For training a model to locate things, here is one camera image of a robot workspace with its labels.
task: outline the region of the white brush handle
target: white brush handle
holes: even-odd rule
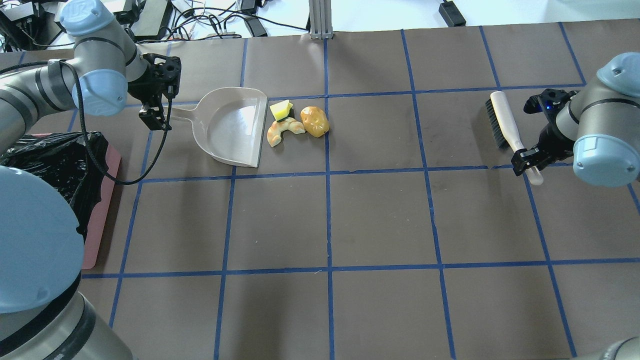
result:
[[[525,146],[520,140],[518,126],[516,125],[516,120],[513,118],[513,113],[509,107],[507,95],[504,92],[496,91],[493,92],[490,97],[495,116],[498,119],[498,125],[500,125],[502,135],[507,140],[507,143],[509,143],[511,150],[516,152],[520,149],[524,149]],[[529,182],[532,185],[542,185],[544,179],[537,167],[528,168],[525,172],[527,173]]]

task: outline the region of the black bristle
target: black bristle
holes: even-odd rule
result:
[[[493,110],[491,99],[487,100],[484,105],[486,106],[486,113],[487,115],[489,115],[489,121],[491,122],[491,130],[493,131],[493,139],[495,140],[495,144],[498,149],[506,149],[507,147],[509,147],[509,144],[507,143],[507,139],[504,138],[502,130],[500,130],[498,117],[495,116],[495,111]]]

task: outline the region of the dustpan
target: dustpan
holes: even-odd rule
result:
[[[193,138],[214,159],[240,167],[258,167],[267,95],[251,88],[219,88],[193,110],[173,107],[171,120],[189,121]]]

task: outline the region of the light blue cap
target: light blue cap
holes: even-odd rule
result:
[[[111,69],[98,69],[80,77],[84,112],[90,115],[112,116],[127,104],[127,78]],[[76,85],[71,96],[78,106]]]
[[[70,0],[60,11],[60,23],[73,37],[100,30],[114,18],[100,0]]]
[[[637,179],[640,154],[611,135],[585,135],[573,145],[573,172],[592,185],[623,186]]]
[[[627,96],[640,97],[640,53],[623,53],[597,72],[598,79]]]
[[[80,273],[84,241],[65,199],[39,177],[0,166],[0,313],[42,306]]]

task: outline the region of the plastic bag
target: plastic bag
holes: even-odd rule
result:
[[[102,133],[88,133],[89,146],[103,168],[109,143]],[[86,239],[93,207],[100,202],[104,176],[86,153],[82,133],[24,135],[0,157],[0,165],[19,168],[53,186],[78,218],[78,233]]]

